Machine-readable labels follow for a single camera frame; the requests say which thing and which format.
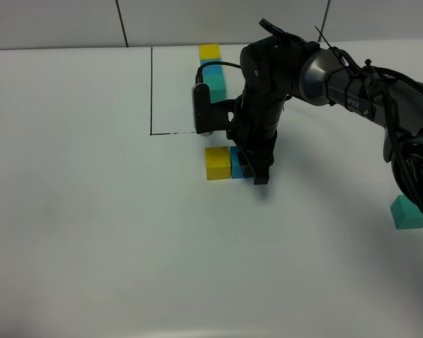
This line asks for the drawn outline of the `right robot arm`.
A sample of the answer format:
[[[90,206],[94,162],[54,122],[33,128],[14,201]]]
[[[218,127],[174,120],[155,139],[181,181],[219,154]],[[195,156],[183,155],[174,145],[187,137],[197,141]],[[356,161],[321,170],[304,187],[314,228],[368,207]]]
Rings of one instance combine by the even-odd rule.
[[[276,128],[287,100],[339,105],[384,129],[384,160],[423,215],[423,84],[371,63],[359,66],[342,49],[306,42],[266,20],[260,24],[269,37],[241,51],[245,86],[228,133],[255,184],[269,181]]]

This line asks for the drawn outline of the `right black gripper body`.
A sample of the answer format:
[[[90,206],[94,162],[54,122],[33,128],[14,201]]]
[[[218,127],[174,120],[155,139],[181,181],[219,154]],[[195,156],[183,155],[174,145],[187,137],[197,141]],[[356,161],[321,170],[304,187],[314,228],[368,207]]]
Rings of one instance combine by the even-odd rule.
[[[284,94],[240,95],[235,103],[228,139],[240,148],[254,169],[268,169],[274,163],[277,125],[283,111]]]

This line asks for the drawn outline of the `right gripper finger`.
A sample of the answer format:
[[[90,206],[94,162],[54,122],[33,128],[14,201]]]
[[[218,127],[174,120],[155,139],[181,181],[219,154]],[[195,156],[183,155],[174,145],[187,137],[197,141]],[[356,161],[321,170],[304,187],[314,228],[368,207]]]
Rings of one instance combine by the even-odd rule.
[[[252,169],[250,168],[248,162],[244,155],[239,151],[237,153],[237,164],[238,167],[236,168],[236,176],[237,177],[252,177]]]
[[[268,184],[270,166],[269,160],[256,160],[251,162],[254,184]]]

